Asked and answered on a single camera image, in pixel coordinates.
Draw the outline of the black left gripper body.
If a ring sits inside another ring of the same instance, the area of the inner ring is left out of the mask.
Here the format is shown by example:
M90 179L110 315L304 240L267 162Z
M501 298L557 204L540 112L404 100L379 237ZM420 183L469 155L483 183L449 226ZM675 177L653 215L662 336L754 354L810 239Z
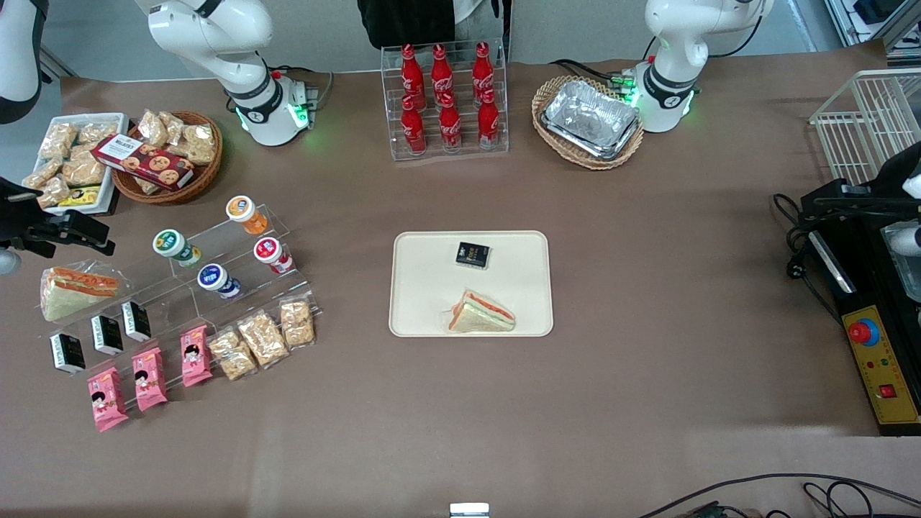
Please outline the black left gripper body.
M873 180L877 198L920 200L920 143L910 145L884 162Z

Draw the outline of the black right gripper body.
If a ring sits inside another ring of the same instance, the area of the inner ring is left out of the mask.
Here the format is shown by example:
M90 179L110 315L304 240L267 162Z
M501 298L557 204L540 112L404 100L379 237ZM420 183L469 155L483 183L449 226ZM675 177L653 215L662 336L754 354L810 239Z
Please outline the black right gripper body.
M30 237L48 242L48 222L53 215L37 202L35 191L1 178L1 248L13 248L11 239Z

